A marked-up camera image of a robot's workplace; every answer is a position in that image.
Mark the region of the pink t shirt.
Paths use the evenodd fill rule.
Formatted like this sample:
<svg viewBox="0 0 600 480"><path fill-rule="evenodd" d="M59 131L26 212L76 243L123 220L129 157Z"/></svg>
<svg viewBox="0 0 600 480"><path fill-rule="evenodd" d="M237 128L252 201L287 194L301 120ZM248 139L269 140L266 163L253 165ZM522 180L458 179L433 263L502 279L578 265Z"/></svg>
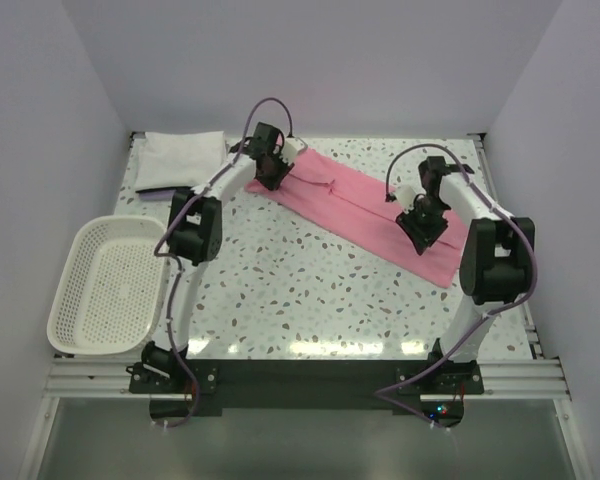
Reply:
<svg viewBox="0 0 600 480"><path fill-rule="evenodd" d="M460 266L468 228L448 211L448 228L433 247L419 255L396 223L399 205L385 201L384 183L313 149L297 157L274 191L258 181L244 190L262 195L430 283L448 288Z"/></svg>

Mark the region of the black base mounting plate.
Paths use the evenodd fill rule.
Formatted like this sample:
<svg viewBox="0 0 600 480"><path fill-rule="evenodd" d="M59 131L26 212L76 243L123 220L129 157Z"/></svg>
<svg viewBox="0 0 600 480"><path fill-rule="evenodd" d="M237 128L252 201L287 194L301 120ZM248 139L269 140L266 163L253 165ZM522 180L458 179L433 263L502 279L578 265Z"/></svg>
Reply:
<svg viewBox="0 0 600 480"><path fill-rule="evenodd" d="M427 360L191 360L166 373L137 362L126 368L129 391L150 398L154 420L229 409L391 410L418 412L455 426L467 397L485 391L476 362L447 362L421 377Z"/></svg>

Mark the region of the folded white t shirt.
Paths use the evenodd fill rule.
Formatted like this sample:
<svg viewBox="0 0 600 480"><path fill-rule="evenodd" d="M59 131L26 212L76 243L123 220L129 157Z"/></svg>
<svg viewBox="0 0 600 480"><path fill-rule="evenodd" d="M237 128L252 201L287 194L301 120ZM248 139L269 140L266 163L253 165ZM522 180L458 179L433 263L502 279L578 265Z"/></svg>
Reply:
<svg viewBox="0 0 600 480"><path fill-rule="evenodd" d="M193 187L226 162L223 131L193 134L146 132L138 152L135 190Z"/></svg>

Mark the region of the white perforated plastic basket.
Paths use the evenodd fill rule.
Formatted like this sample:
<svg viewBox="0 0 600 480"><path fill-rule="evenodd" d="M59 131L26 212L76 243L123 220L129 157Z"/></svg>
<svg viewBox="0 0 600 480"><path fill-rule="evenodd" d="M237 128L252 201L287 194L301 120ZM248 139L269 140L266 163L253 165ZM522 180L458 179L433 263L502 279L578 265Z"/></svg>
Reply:
<svg viewBox="0 0 600 480"><path fill-rule="evenodd" d="M47 322L60 353L108 356L151 338L168 277L154 255L165 226L139 215L101 216L77 232Z"/></svg>

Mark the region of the folded purple t shirt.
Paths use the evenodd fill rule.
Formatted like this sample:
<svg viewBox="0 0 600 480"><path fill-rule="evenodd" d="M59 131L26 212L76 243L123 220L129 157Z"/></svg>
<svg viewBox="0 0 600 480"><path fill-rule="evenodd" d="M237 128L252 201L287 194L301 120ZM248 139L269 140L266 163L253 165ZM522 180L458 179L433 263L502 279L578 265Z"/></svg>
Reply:
<svg viewBox="0 0 600 480"><path fill-rule="evenodd" d="M174 193L175 193L175 191L173 192L173 194L167 194L167 195L146 195L146 196L138 195L138 197L143 202L170 201L171 198L173 197Z"/></svg>

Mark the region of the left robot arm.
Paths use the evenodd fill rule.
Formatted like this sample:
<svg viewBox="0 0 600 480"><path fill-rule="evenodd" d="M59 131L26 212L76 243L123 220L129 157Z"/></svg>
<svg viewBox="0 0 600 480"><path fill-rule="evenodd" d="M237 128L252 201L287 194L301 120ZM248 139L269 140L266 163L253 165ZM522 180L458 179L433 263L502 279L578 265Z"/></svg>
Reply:
<svg viewBox="0 0 600 480"><path fill-rule="evenodd" d="M279 189L305 149L291 132L260 122L209 179L175 191L167 230L154 250L171 275L156 328L141 353L143 366L166 378L187 374L190 317L201 277L222 245L223 207L251 181L268 191Z"/></svg>

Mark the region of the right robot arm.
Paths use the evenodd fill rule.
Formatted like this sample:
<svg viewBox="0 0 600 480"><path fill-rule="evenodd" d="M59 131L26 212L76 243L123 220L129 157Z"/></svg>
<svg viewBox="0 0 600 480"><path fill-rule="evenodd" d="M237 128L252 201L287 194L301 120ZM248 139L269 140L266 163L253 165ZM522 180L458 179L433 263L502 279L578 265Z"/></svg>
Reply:
<svg viewBox="0 0 600 480"><path fill-rule="evenodd" d="M496 317L526 301L535 288L535 224L498 206L464 164L430 156L420 163L418 173L421 191L404 186L393 194L403 208L396 223L416 253L424 254L441 239L450 227L449 212L468 228L459 267L463 297L437 340L444 360L468 363L477 359Z"/></svg>

